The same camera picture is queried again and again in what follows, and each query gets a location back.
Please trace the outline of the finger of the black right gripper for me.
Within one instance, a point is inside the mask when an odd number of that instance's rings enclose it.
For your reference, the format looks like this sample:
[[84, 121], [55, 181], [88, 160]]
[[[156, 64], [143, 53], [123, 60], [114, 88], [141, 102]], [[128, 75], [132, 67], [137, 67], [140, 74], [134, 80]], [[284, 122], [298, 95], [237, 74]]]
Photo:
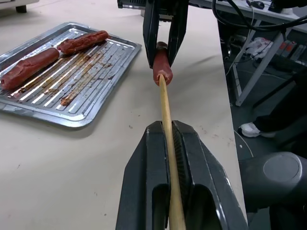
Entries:
[[144, 10], [143, 39], [149, 67], [152, 69], [156, 54], [156, 43], [159, 26], [159, 0], [147, 0]]
[[186, 33], [188, 7], [188, 0], [171, 1], [171, 15], [173, 18], [170, 25], [167, 47], [170, 66], [172, 66], [175, 60]]

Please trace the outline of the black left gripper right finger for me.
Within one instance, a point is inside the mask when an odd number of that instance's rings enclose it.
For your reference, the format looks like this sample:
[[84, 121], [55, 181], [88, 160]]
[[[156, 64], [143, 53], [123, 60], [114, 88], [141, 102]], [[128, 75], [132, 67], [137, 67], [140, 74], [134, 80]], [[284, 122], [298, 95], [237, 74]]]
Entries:
[[192, 126], [173, 121], [186, 228], [247, 230], [248, 224], [224, 168]]

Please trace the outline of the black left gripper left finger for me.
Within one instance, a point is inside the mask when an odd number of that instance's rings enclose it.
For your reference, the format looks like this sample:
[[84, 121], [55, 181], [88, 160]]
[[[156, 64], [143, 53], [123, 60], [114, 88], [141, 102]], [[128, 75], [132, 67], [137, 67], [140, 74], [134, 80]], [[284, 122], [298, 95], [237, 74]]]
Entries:
[[161, 121], [155, 121], [125, 167], [116, 229], [164, 230], [170, 190], [165, 135]]

